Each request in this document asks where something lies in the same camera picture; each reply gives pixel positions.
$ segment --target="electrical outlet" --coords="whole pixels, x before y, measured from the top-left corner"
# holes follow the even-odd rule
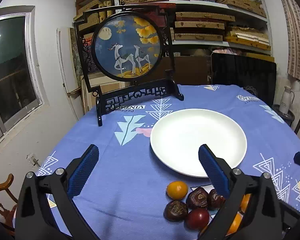
[[[38,165],[40,166],[41,164],[39,163],[39,159],[37,158],[37,156],[34,154],[34,153],[30,153],[28,156],[27,156],[27,160],[33,165]]]

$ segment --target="window frame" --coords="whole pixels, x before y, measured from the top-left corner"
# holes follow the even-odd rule
[[[25,17],[26,58],[36,100],[30,102],[5,123],[3,123],[0,116],[0,138],[31,111],[43,104],[43,96],[40,91],[40,81],[38,79],[38,74],[40,74],[40,72],[38,68],[39,64],[37,60],[34,39],[34,6],[12,6],[0,8],[0,20],[15,17]]]

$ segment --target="white deer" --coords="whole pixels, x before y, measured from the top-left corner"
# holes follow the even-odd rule
[[[135,57],[136,57],[136,61],[138,62],[138,65],[139,65],[139,70],[140,70],[140,73],[141,73],[141,64],[140,64],[140,62],[141,61],[144,61],[144,60],[146,60],[149,64],[148,64],[148,67],[149,67],[149,70],[150,70],[150,60],[149,60],[149,55],[148,54],[146,54],[145,55],[145,57],[144,58],[141,58],[140,56],[139,56],[139,49],[140,49],[140,47],[139,46],[136,46],[136,45],[133,45],[134,47],[135,47],[135,49],[136,49],[136,54],[135,54]]]
[[[122,70],[125,68],[122,68],[122,63],[125,63],[127,61],[130,61],[132,63],[132,73],[131,75],[135,75],[136,74],[136,63],[134,62],[133,59],[133,55],[130,54],[129,56],[127,56],[126,59],[123,59],[120,54],[119,54],[119,49],[123,47],[123,45],[118,45],[116,44],[112,44],[113,46],[111,48],[109,48],[109,50],[113,50],[114,48],[114,58],[116,60],[115,64],[114,64],[114,68],[115,69],[120,69],[121,74],[122,74]]]

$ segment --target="blue tablecloth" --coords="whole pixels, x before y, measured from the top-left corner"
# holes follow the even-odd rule
[[[293,163],[300,140],[291,128],[264,102],[237,86],[179,89],[184,101],[173,96],[133,99],[128,101],[129,107],[102,116],[101,127],[92,109],[58,143],[37,175],[66,167],[95,144],[99,162],[74,203],[101,239],[196,239],[197,231],[163,218],[170,201],[165,190],[175,180],[186,182],[189,191],[210,182],[166,167],[151,151],[149,137],[157,120],[172,111],[204,108],[229,116],[245,132],[248,148],[240,169],[256,176],[270,173],[278,198],[300,211],[300,167]],[[52,212],[60,230],[69,234],[58,209],[52,208]]]

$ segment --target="window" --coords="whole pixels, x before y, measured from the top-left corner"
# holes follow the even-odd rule
[[[41,103],[32,74],[30,14],[0,15],[0,137]]]

